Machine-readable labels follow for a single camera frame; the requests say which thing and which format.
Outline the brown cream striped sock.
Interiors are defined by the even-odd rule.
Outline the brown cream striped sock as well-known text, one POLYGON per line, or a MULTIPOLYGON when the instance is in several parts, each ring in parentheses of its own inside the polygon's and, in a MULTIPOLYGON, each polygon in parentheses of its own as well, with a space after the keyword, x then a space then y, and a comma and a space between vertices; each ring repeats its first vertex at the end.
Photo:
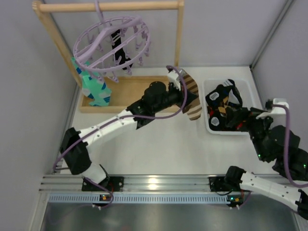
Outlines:
POLYGON ((184 69, 181 69, 180 73, 183 75, 188 93, 187 102, 182 112, 187 114, 191 121, 194 121, 201 117, 203 110, 199 99, 198 85, 196 81, 184 69))

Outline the black sock grey blue marks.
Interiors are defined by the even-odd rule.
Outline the black sock grey blue marks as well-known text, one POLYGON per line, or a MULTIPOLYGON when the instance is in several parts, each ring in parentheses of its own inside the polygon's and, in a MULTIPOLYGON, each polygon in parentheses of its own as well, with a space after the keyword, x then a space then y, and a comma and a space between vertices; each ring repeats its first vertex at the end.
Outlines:
POLYGON ((238 103, 228 102, 228 106, 239 108, 243 106, 243 100, 241 98, 240 92, 238 91, 234 80, 227 79, 223 82, 223 84, 219 84, 213 91, 208 93, 205 97, 206 103, 212 107, 217 109, 220 106, 220 103, 226 97, 229 97, 229 93, 232 91, 233 95, 237 99, 238 103))

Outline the purple round clip hanger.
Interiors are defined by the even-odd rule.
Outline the purple round clip hanger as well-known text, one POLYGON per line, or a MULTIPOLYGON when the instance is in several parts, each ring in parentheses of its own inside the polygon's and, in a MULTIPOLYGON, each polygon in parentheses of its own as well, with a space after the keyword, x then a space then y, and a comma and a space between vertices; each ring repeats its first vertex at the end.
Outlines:
POLYGON ((140 16, 104 18, 99 1, 94 2, 99 21, 88 27, 73 45, 72 63, 90 77, 119 82, 117 73, 132 74, 149 56, 150 30, 140 16))

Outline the brown argyle sock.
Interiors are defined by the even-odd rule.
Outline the brown argyle sock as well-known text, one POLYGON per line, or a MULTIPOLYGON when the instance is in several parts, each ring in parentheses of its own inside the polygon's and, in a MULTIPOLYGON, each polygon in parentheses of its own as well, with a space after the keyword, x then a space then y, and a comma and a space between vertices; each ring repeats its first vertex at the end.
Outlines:
POLYGON ((223 116, 223 117, 227 116, 228 103, 229 103, 229 97, 226 96, 218 104, 218 111, 219 111, 220 115, 223 116))

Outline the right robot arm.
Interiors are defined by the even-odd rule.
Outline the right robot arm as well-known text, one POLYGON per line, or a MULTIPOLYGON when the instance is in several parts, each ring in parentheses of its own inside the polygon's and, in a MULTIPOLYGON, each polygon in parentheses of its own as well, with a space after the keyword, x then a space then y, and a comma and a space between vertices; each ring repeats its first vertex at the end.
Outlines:
POLYGON ((274 162, 273 171, 290 186, 260 178, 237 166, 228 168, 224 182, 233 190, 251 191, 278 201, 308 218, 308 153, 299 148, 300 138, 290 130, 288 106, 273 104, 268 111, 256 108, 227 110, 226 125, 249 133, 258 159, 274 162))

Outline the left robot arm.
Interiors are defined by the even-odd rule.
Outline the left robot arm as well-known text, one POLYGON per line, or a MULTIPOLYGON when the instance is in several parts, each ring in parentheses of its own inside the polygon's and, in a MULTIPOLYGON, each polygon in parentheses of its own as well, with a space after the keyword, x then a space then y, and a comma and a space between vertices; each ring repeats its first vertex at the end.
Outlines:
POLYGON ((194 104, 199 109, 198 100, 198 86, 194 80, 186 81, 179 88, 172 82, 168 85, 152 82, 141 99, 111 119, 82 130, 69 128, 60 146, 61 158, 72 175, 81 175, 97 187, 106 187, 110 180, 107 171, 90 159, 90 148, 96 141, 109 141, 124 132, 142 128, 156 119, 156 113, 173 105, 183 113, 188 113, 194 104))

